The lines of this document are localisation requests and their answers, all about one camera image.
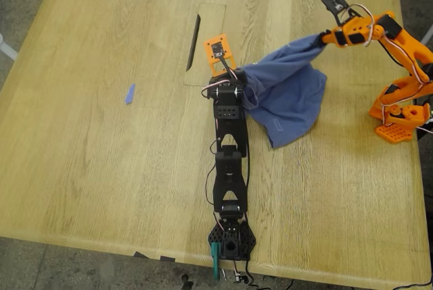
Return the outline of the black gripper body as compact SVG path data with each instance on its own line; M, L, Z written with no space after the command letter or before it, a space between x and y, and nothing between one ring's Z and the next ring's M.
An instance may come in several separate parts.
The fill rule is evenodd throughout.
M210 89L220 86L244 86L246 84L246 73L243 68L235 68L229 72L223 71L212 77L208 83Z

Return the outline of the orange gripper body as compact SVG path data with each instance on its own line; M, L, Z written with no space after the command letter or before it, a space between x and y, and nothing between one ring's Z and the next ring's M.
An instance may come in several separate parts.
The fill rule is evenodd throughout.
M363 45L378 41L384 36L384 28L376 23L378 17L353 17L333 30L334 43L339 47Z

